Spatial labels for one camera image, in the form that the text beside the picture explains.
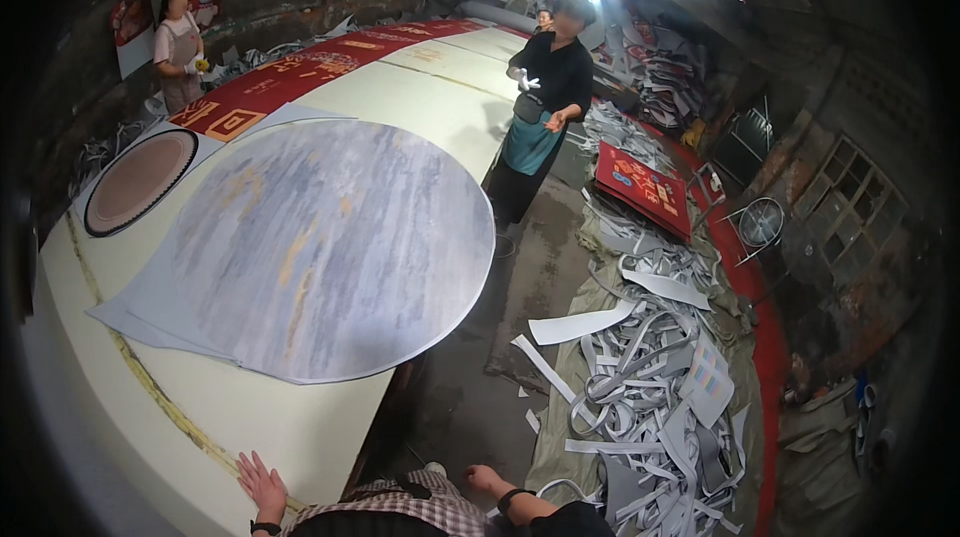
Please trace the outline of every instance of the round brown rug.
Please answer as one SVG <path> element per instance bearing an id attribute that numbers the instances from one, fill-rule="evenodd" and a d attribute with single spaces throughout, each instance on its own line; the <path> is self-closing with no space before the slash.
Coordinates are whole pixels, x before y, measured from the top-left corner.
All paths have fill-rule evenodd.
<path id="1" fill-rule="evenodd" d="M 197 155 L 197 135 L 174 129 L 126 150 L 100 178 L 83 223 L 93 236 L 126 228 L 173 188 Z"/>

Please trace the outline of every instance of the concrete floor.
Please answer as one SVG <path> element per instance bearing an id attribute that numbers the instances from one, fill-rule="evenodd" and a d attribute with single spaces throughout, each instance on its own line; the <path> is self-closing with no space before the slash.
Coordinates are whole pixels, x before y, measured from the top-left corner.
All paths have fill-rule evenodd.
<path id="1" fill-rule="evenodd" d="M 575 148 L 564 147 L 554 167 L 576 181 L 584 161 Z M 380 474 L 419 468 L 418 456 L 444 464 L 467 496 L 462 472 L 470 464 L 487 464 L 510 482 L 523 484 L 536 441 L 525 414 L 546 407 L 548 383 L 510 340 L 521 332 L 529 336 L 528 319 L 566 315 L 577 288 L 589 277 L 590 257 L 576 240 L 582 207 L 579 185 L 571 188 L 554 176 L 547 178 L 523 223 L 507 232 L 515 253 L 493 261 L 473 311 L 427 352 L 416 380 L 408 447 L 398 447 Z M 550 350 L 556 348 L 542 352 L 548 361 L 556 356 Z M 518 397 L 520 384 L 528 398 Z"/>

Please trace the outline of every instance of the pink t-shirt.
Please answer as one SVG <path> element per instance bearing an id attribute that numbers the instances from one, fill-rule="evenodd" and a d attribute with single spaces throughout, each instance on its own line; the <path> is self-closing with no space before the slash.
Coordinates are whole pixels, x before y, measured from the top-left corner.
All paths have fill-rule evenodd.
<path id="1" fill-rule="evenodd" d="M 174 37 L 179 37 L 190 29 L 197 32 L 197 22 L 189 12 L 183 14 L 180 20 L 164 20 L 156 29 L 153 36 L 153 63 L 170 62 L 174 55 Z"/>

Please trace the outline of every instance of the window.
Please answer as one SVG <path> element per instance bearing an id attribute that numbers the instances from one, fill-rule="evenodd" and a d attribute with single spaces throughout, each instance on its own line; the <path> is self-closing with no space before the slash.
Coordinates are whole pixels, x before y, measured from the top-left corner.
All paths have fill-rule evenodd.
<path id="1" fill-rule="evenodd" d="M 880 170 L 841 137 L 794 207 L 840 285 L 873 261 L 904 218 L 906 204 Z"/>

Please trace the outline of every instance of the black scalloped border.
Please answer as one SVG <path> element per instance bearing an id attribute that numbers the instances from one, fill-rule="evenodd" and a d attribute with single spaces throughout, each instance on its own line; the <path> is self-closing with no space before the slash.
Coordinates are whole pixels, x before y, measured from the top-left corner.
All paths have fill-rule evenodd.
<path id="1" fill-rule="evenodd" d="M 190 159 L 187 159 L 186 165 L 183 167 L 182 170 L 179 171 L 179 174 L 176 175 L 176 178 L 167 186 L 167 188 L 163 189 L 161 194 L 156 196 L 156 199 L 150 202 L 149 206 L 144 207 L 143 210 L 140 211 L 136 216 L 134 216 L 133 218 L 130 218 L 122 225 L 114 229 L 111 229 L 110 231 L 94 231 L 93 229 L 91 229 L 90 228 L 90 202 L 93 201 L 93 194 L 96 193 L 97 189 L 100 188 L 100 183 L 104 181 L 104 179 L 107 177 L 107 174 L 110 172 L 110 170 L 114 168 L 114 166 L 117 163 L 119 163 L 121 159 L 124 159 L 124 157 L 128 153 L 136 150 L 138 147 L 140 147 L 147 141 L 161 135 L 166 135 L 168 133 L 186 133 L 187 135 L 190 135 L 191 137 L 193 137 L 193 152 L 191 152 Z M 184 174 L 186 174 L 186 171 L 190 168 L 190 165 L 193 163 L 193 159 L 197 157 L 197 152 L 199 149 L 200 149 L 200 140 L 198 139 L 197 134 L 194 133 L 193 131 L 188 131 L 187 129 L 170 129 L 169 131 L 163 131 L 162 133 L 157 133 L 156 135 L 150 135 L 147 138 L 140 141 L 137 145 L 127 149 L 123 154 L 120 155 L 119 158 L 114 159 L 113 163 L 106 169 L 106 172 L 103 172 L 103 176 L 100 177 L 100 180 L 97 181 L 97 185 L 93 187 L 92 191 L 90 191 L 90 198 L 86 200 L 86 208 L 83 210 L 83 227 L 86 229 L 87 234 L 95 237 L 110 236 L 115 232 L 123 231 L 124 229 L 126 229 L 126 227 L 128 227 L 129 225 L 133 224 L 134 222 L 142 218 L 144 214 L 146 214 L 148 211 L 153 209 L 154 206 L 156 206 L 161 201 L 161 199 L 163 199 L 166 196 L 166 194 L 170 192 L 170 189 L 177 186 L 177 183 L 180 182 L 180 180 L 184 177 Z"/>

